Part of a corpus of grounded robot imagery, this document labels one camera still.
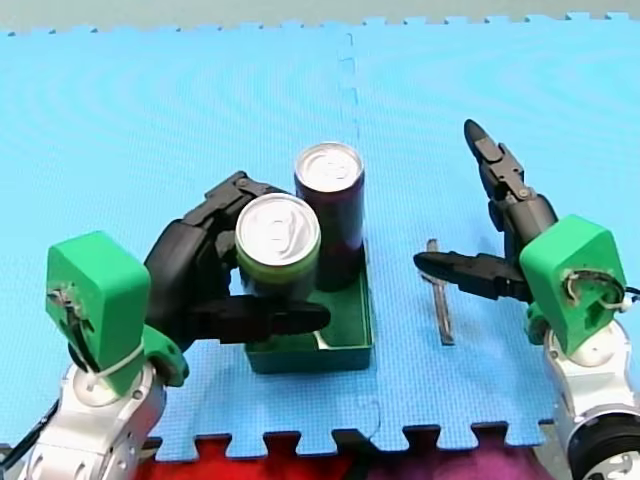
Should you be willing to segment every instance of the can lid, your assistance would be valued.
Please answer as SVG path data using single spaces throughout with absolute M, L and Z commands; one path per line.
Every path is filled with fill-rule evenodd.
M 340 192 L 362 175 L 360 156 L 351 147 L 326 142 L 303 151 L 296 161 L 296 176 L 317 192 Z
M 318 217 L 304 201 L 286 193 L 252 200 L 240 212 L 236 245 L 268 266 L 292 265 L 307 257 L 320 241 Z

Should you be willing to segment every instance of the soda can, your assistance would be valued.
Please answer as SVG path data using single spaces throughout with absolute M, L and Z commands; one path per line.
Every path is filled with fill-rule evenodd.
M 321 143 L 300 154 L 295 165 L 296 195 L 320 222 L 322 244 L 316 287 L 334 292 L 358 278 L 363 265 L 364 167 L 341 143 Z
M 314 290 L 320 225 L 303 200 L 286 193 L 252 200 L 240 212 L 235 242 L 246 293 L 305 300 Z

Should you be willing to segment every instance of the dark red can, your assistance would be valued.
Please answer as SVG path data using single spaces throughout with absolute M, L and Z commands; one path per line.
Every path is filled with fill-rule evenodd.
M 320 223 L 316 288 L 342 290 L 364 264 L 364 167 L 360 156 L 341 143 L 321 143 L 296 160 L 296 195 L 314 210 Z

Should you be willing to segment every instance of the green tray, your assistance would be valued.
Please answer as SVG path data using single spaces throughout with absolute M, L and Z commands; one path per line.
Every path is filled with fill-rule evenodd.
M 366 268 L 352 285 L 339 292 L 315 291 L 310 302 L 331 311 L 331 323 L 320 331 L 329 347 L 318 349 L 312 333 L 277 336 L 245 346 L 256 373 L 300 373 L 362 370 L 369 366 L 373 311 L 369 302 Z

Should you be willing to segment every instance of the blue foam mat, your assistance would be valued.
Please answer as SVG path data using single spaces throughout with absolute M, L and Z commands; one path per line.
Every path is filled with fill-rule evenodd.
M 508 423 L 510 444 L 541 441 L 552 390 L 522 306 L 450 288 L 456 347 L 441 347 L 411 257 L 432 236 L 442 249 L 500 252 L 462 137 L 472 117 L 559 214 L 611 228 L 640 283 L 640 26 L 624 15 L 568 18 L 1 38 L 10 62 L 0 77 L 0 440 L 17 441 L 47 408 L 68 362 L 43 309 L 50 244 L 99 228 L 142 259 L 229 173 L 291 188 L 295 154 L 335 139 L 367 167 L 371 368 L 258 376 L 241 347 L 200 342 L 153 432 L 164 440 L 159 458 L 195 458 L 193 438 L 216 434 L 232 435 L 228 455 L 259 456 L 263 434 L 281 431 L 301 433 L 301 454 L 334 452 L 336 429 L 384 450 L 406 448 L 409 426 L 441 427 L 441 448 L 473 447 L 470 426 L 491 422 Z M 638 312 L 625 317 L 640 338 Z

